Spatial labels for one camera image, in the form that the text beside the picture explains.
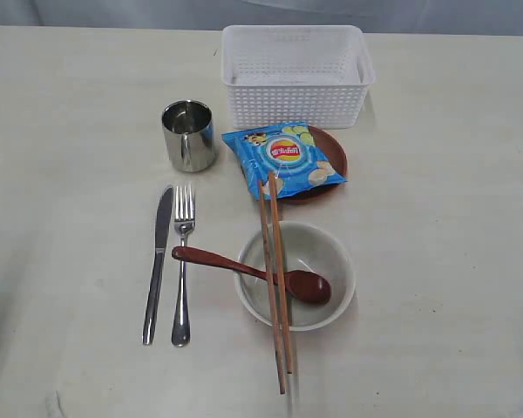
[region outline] gray curtain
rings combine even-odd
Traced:
[[[0,24],[192,30],[354,24],[365,32],[523,35],[523,0],[0,0]]]

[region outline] knife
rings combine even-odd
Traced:
[[[155,260],[151,283],[149,284],[149,296],[147,296],[146,320],[143,324],[143,344],[149,346],[153,343],[155,336],[155,323],[157,322],[157,306],[159,305],[160,282],[163,274],[163,261],[165,260],[166,238],[168,227],[171,223],[173,212],[173,187],[170,185],[160,197],[157,207],[157,219],[155,220]]]

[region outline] wooden spoon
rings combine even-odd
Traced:
[[[204,266],[226,268],[238,273],[266,279],[265,272],[251,266],[232,261],[222,255],[209,251],[193,248],[192,246],[176,246],[173,248],[173,258],[188,263],[202,264]],[[277,285],[277,275],[273,275],[273,283]],[[302,302],[323,305],[331,297],[329,282],[319,274],[294,270],[285,273],[285,287],[290,295]]]

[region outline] fork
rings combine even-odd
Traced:
[[[192,192],[190,185],[187,187],[176,186],[174,206],[174,230],[180,235],[180,245],[186,246],[188,234],[195,228],[195,193]],[[190,342],[185,261],[180,262],[178,299],[176,300],[176,311],[174,312],[171,342],[176,347],[184,347]]]

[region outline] brown plate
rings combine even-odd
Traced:
[[[314,126],[309,126],[308,129],[312,134],[312,137],[314,137],[316,146],[326,155],[331,166],[335,169],[336,172],[347,178],[347,156],[345,155],[343,148],[327,132],[315,128]],[[290,203],[291,205],[304,205],[305,203],[309,203],[315,199],[319,199],[322,196],[325,196],[326,194],[336,189],[338,186],[339,184],[320,185],[318,187],[314,187],[313,189],[307,190],[306,192],[300,192],[294,196],[282,198],[279,200],[283,203]]]

